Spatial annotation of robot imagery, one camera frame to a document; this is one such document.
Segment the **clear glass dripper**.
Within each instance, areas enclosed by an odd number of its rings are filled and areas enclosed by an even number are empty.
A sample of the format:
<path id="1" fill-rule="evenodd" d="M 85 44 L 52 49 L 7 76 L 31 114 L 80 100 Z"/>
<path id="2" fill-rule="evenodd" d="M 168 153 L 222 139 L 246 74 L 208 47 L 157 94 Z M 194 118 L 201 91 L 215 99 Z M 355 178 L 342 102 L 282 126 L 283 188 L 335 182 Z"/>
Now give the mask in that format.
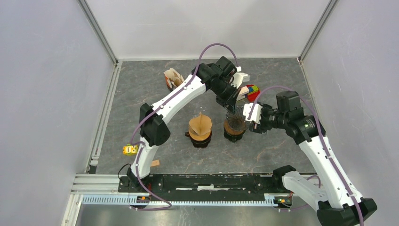
<path id="1" fill-rule="evenodd" d="M 204 141 L 211 135 L 212 122 L 211 121 L 189 121 L 189 135 L 196 141 Z"/>

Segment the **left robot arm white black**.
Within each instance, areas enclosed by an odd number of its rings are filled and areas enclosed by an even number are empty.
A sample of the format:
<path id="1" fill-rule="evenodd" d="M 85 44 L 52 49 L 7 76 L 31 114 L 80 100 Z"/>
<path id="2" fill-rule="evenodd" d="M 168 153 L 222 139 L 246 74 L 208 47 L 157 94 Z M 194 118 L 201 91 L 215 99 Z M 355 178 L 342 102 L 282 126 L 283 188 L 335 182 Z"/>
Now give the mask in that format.
<path id="1" fill-rule="evenodd" d="M 135 129 L 140 134 L 139 150 L 127 173 L 130 186 L 137 192 L 147 188 L 146 176 L 150 174 L 152 160 L 159 146 L 169 139 L 167 124 L 177 112 L 211 90 L 216 95 L 216 102 L 234 113 L 239 88 L 246 81 L 249 81 L 249 75 L 223 56 L 216 63 L 197 65 L 177 89 L 160 101 L 152 105 L 143 104 L 140 107 L 140 122 Z"/>

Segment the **brown glass dripper cup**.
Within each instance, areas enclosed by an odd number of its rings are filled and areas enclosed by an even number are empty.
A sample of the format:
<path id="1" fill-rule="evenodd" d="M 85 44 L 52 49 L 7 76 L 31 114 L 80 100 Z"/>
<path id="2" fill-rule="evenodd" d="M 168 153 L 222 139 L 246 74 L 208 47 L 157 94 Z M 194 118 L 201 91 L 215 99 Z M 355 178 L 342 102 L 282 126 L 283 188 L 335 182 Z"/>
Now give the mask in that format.
<path id="1" fill-rule="evenodd" d="M 198 140 L 195 140 L 194 138 L 192 138 L 190 136 L 189 132 L 186 132 L 185 136 L 190 139 L 191 143 L 193 144 L 193 146 L 195 148 L 206 148 L 208 146 L 208 144 L 211 142 L 212 132 L 210 132 L 209 136 L 202 141 L 198 141 Z"/>

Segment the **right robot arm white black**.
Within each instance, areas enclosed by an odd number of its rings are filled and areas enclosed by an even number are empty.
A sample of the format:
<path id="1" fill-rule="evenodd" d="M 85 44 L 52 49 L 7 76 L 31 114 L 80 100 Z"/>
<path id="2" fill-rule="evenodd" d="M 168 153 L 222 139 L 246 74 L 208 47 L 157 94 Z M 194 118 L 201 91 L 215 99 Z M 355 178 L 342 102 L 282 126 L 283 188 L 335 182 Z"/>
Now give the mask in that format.
<path id="1" fill-rule="evenodd" d="M 305 115 L 305 101 L 295 91 L 276 95 L 277 107 L 254 101 L 244 105 L 250 130 L 265 133 L 282 129 L 310 160 L 320 185 L 304 179 L 292 166 L 273 172 L 272 187 L 277 192 L 289 190 L 298 195 L 315 212 L 323 226 L 362 226 L 376 210 L 376 202 L 363 197 L 346 175 L 315 113 Z"/>

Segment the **grey ribbed dripper cone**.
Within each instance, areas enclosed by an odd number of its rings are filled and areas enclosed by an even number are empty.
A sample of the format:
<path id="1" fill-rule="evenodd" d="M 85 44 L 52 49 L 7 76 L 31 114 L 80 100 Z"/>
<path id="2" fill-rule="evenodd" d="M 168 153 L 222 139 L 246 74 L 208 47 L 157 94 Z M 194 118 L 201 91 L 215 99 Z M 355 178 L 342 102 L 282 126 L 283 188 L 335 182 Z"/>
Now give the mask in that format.
<path id="1" fill-rule="evenodd" d="M 249 128 L 250 122 L 246 121 L 243 111 L 243 106 L 236 106 L 234 113 L 227 112 L 226 120 L 231 129 L 236 131 L 244 131 Z"/>

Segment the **brown paper coffee filter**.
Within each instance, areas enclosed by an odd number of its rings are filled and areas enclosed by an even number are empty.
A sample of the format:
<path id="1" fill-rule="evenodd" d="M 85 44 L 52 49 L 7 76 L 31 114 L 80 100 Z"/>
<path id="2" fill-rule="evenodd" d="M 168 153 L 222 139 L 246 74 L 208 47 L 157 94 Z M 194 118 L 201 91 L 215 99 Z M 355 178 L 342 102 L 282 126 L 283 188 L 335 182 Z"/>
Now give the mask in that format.
<path id="1" fill-rule="evenodd" d="M 189 133 L 195 136 L 204 136 L 210 133 L 212 129 L 212 120 L 209 116 L 200 113 L 198 116 L 190 119 Z"/>

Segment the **orange coffee filter box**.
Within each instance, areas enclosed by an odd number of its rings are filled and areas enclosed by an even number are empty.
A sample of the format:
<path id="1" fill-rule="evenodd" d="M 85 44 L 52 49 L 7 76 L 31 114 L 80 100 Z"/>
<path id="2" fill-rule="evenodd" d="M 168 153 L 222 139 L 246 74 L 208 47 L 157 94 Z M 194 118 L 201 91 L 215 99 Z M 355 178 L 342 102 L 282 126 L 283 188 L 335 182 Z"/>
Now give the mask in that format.
<path id="1" fill-rule="evenodd" d="M 184 82 L 183 76 L 178 73 L 174 68 L 170 68 L 163 72 L 167 88 L 170 92 L 175 90 Z"/>

